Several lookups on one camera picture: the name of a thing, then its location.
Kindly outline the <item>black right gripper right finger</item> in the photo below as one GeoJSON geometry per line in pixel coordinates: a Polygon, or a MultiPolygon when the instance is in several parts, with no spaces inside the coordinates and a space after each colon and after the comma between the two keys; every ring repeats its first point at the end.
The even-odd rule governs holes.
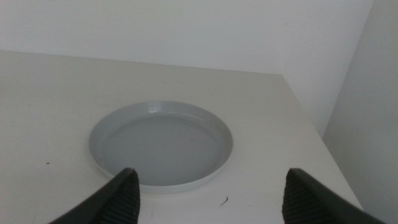
{"type": "Polygon", "coordinates": [[[288,224],[384,224],[299,168],[286,175],[282,216],[288,224]]]}

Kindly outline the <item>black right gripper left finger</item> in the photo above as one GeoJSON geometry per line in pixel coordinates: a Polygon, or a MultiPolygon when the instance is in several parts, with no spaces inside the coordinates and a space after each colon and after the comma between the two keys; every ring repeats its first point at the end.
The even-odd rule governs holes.
{"type": "Polygon", "coordinates": [[[52,224],[136,224],[141,206],[139,177],[125,168],[52,224]]]}

